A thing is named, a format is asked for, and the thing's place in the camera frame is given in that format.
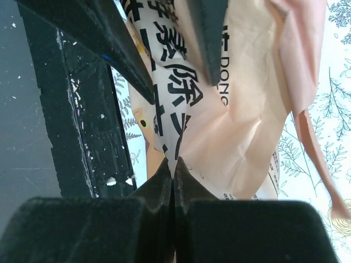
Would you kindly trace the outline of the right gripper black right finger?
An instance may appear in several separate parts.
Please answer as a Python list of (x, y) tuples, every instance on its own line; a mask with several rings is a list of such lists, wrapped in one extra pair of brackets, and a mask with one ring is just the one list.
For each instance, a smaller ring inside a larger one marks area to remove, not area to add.
[(177, 163), (177, 262), (336, 262), (317, 211), (295, 201), (220, 200)]

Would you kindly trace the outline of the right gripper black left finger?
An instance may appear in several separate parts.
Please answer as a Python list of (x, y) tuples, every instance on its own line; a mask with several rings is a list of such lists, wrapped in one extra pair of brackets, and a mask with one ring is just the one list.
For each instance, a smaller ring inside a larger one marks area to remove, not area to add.
[(171, 192), (163, 161), (128, 197), (29, 199), (1, 238), (1, 262), (172, 262)]

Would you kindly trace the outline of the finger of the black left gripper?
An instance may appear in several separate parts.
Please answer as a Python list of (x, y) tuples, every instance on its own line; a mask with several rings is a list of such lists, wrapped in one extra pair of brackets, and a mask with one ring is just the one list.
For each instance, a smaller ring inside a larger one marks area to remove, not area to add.
[(195, 30), (204, 75), (210, 85), (217, 85), (220, 79), (222, 31), (228, 1), (198, 0), (186, 3)]
[(114, 1), (20, 0), (19, 4), (105, 60), (154, 103), (151, 77)]

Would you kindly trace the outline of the pink cat litter bag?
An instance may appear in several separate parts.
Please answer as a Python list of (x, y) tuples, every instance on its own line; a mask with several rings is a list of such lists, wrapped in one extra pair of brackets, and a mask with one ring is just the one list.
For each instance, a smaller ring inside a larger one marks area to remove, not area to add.
[(332, 201), (350, 218), (327, 170), (308, 115), (318, 86), (326, 1), (224, 1), (209, 82), (185, 1), (122, 1), (126, 26), (154, 86), (149, 104), (129, 85), (131, 108), (146, 141), (137, 183), (162, 162), (183, 160), (220, 199), (277, 199), (278, 141), (292, 113), (297, 134)]

